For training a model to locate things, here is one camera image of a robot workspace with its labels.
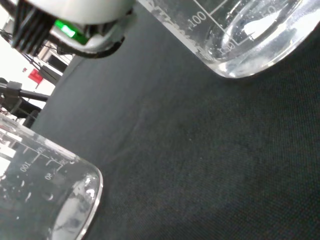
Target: green light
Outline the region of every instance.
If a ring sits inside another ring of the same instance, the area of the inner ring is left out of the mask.
[[[62,32],[67,34],[70,38],[73,38],[76,35],[76,32],[73,31],[72,29],[70,29],[70,27],[68,27],[67,25],[63,25],[61,30],[62,30]]]
[[[72,23],[57,19],[54,25],[59,28],[64,34],[66,34],[69,38],[77,41],[78,43],[85,45],[88,42],[88,38],[86,38],[77,27],[73,26]]]

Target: glass beaker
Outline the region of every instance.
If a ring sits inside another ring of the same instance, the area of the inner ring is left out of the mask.
[[[319,0],[139,0],[217,74],[242,78],[291,53],[320,22]]]
[[[80,240],[97,210],[101,172],[0,115],[0,239]]]

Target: printed number 100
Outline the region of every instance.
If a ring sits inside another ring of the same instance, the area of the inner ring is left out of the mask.
[[[192,24],[192,27],[196,27],[202,23],[202,21],[206,20],[207,16],[202,12],[198,11],[196,15],[193,15],[191,19],[188,19],[188,22]]]

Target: water droplet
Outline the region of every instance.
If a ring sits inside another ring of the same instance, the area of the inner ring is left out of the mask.
[[[52,199],[54,199],[54,195],[50,192],[45,192],[42,196],[47,201],[51,201]]]
[[[24,202],[26,203],[26,202],[29,200],[30,197],[31,197],[31,192],[28,193],[28,196],[26,197],[26,199],[24,200]]]

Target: table surface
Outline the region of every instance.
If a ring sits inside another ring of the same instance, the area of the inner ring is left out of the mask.
[[[34,126],[102,171],[87,239],[320,239],[319,35],[232,80],[136,11],[116,54],[72,61]]]

